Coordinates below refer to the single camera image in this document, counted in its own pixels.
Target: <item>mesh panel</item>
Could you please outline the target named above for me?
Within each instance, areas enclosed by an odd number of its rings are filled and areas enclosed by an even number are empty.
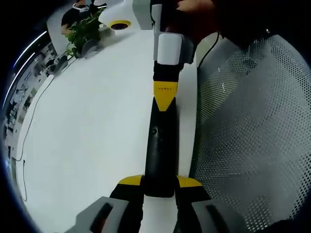
[[[310,68],[275,36],[203,78],[191,176],[251,231],[293,218],[311,183]]]

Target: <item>yellow ring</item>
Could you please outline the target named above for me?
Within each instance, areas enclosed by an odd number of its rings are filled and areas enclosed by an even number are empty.
[[[109,28],[111,28],[115,24],[125,24],[129,27],[131,25],[131,22],[127,21],[127,20],[116,20],[116,21],[113,21],[109,24]]]

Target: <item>potted plant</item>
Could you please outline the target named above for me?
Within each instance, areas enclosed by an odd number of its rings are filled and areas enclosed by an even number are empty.
[[[68,41],[71,43],[67,46],[67,54],[79,58],[81,55],[83,45],[89,40],[100,41],[98,17],[101,10],[94,13],[80,22],[75,22],[71,27],[71,34],[66,35]]]

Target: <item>robotic arm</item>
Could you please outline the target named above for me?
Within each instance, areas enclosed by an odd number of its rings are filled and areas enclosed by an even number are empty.
[[[175,194],[177,225],[183,233],[242,233],[243,218],[202,185],[177,175],[178,120],[175,95],[179,72],[193,62],[196,46],[186,36],[166,32],[171,17],[183,17],[173,0],[124,0],[111,3],[99,21],[113,30],[154,31],[154,100],[144,175],[121,180],[109,198],[102,197],[78,214],[67,233],[138,233],[144,195]]]

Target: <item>person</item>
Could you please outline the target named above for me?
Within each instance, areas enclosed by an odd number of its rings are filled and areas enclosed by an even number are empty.
[[[255,39],[279,34],[310,63],[311,49],[307,31],[307,6],[303,0],[183,0],[177,10],[187,20],[183,32],[195,43],[220,32],[245,49]]]
[[[76,8],[86,8],[88,7],[89,9],[86,10],[85,12],[80,12],[78,9],[71,8],[68,10],[62,18],[61,22],[61,34],[62,35],[69,35],[71,34],[70,27],[75,23],[75,22],[80,22],[82,19],[90,16],[91,14],[95,13],[98,11],[98,8],[94,6],[91,0],[77,0],[77,2],[74,5]]]

